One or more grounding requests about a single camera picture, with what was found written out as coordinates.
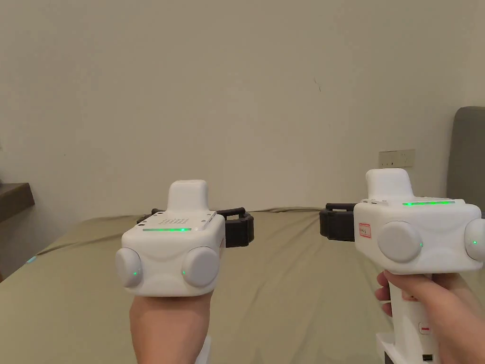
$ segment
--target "wooden shelf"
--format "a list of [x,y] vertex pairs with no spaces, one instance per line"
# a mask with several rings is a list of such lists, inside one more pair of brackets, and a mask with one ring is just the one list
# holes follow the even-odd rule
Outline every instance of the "wooden shelf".
[[0,185],[0,222],[34,206],[28,183],[3,183]]

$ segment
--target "white controller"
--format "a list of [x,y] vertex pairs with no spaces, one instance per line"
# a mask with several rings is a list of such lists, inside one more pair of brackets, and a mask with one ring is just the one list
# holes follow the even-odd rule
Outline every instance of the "white controller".
[[[367,172],[369,198],[354,207],[356,248],[394,274],[478,270],[485,261],[485,220],[462,199],[416,197],[403,169]],[[423,306],[391,285],[394,333],[378,334],[386,364],[439,364]]]
[[[223,216],[208,208],[205,181],[177,181],[168,206],[128,230],[116,253],[123,286],[146,297],[200,296],[214,290],[226,247]],[[196,364],[207,364],[210,337]]]

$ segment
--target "bed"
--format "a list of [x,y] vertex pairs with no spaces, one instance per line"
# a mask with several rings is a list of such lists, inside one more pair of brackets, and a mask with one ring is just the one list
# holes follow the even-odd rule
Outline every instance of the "bed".
[[[320,236],[318,212],[253,215],[255,240],[222,258],[211,364],[380,363],[379,268]],[[85,221],[0,284],[2,363],[135,363],[113,260],[138,217]],[[484,301],[483,271],[465,277]]]

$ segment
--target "red label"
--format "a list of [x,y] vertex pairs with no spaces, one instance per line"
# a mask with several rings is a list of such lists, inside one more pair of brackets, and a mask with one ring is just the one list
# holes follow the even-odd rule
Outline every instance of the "red label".
[[372,238],[371,226],[369,224],[359,223],[359,234],[364,238],[371,239]]

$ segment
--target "round gray button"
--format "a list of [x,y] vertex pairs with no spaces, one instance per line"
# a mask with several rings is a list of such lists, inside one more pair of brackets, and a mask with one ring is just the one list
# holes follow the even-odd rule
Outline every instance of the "round gray button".
[[465,249],[471,259],[485,262],[485,220],[470,221],[465,228]]
[[142,261],[136,251],[121,248],[116,252],[115,263],[123,287],[135,287],[142,281]]
[[382,227],[377,237],[381,252],[397,263],[407,263],[421,252],[419,233],[404,221],[391,221]]
[[184,280],[194,287],[209,285],[219,273],[219,255],[209,247],[190,250],[182,264]]

